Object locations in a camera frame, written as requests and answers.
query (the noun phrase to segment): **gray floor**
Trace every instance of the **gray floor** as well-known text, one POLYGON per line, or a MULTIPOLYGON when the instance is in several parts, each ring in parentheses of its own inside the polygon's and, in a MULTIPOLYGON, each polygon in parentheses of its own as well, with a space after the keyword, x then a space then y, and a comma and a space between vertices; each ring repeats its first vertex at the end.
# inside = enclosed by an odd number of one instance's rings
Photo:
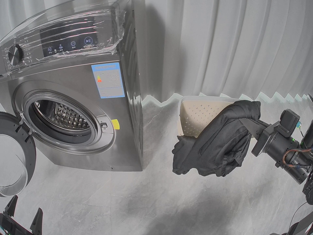
MULTIPOLYGON (((309 99, 260 99, 261 120, 274 123, 290 108, 306 131, 313 118, 309 99)), ((225 178, 171 172, 177 142, 178 99, 159 107, 144 103, 144 171, 99 172, 60 167, 40 152, 34 177, 19 195, 15 219, 29 228, 38 209, 43 234, 262 234, 287 232, 305 202, 299 186, 267 155, 250 151, 243 166, 225 178)), ((299 130, 293 137, 301 139, 299 130)), ((249 150, 256 143, 251 141, 249 150)), ((0 211, 9 201, 0 199, 0 211)), ((299 221, 313 206, 305 204, 299 221)))

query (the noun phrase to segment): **control panel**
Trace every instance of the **control panel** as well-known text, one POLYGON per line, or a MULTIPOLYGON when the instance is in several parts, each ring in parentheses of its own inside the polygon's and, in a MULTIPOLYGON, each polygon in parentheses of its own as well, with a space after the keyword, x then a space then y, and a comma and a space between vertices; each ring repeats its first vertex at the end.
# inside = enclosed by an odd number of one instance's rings
POLYGON ((97 47, 97 26, 94 17, 76 18, 40 30, 44 57, 60 52, 97 47))
POLYGON ((0 46, 4 61, 0 62, 0 75, 5 71, 11 73, 41 62, 58 60, 62 53, 69 57, 75 53, 88 54, 90 50, 113 45, 115 37, 110 13, 61 18, 24 32, 20 30, 0 46))

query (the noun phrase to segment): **white laundry basket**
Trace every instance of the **white laundry basket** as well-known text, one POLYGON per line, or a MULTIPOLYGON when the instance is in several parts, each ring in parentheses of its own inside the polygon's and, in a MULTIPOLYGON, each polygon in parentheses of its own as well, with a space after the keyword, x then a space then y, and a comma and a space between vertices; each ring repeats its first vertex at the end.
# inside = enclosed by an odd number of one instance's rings
POLYGON ((219 96, 183 96, 178 105, 178 135, 197 138, 226 106, 238 100, 219 96))

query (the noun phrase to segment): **curtain fold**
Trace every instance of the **curtain fold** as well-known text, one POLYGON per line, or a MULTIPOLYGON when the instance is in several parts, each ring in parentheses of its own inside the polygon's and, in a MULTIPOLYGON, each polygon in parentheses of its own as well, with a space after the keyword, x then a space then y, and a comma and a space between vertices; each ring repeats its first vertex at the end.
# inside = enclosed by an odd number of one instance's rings
MULTIPOLYGON (((0 0, 0 38, 69 0, 0 0)), ((143 97, 313 94, 313 0, 135 0, 143 97)))

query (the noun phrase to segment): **plastic wrap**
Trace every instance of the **plastic wrap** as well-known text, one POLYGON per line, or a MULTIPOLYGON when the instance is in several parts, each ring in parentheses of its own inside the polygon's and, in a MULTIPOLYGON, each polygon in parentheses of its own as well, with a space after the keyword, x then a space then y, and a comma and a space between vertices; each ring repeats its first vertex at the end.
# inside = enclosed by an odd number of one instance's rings
POLYGON ((22 26, 21 29, 9 33, 0 42, 4 46, 2 54, 6 64, 3 76, 22 72, 34 65, 78 55, 114 54, 124 35, 125 11, 108 6, 106 9, 58 18, 34 27, 33 21, 25 27, 21 24, 18 26, 22 26), (22 49, 23 57, 18 65, 13 66, 8 52, 15 44, 22 49))

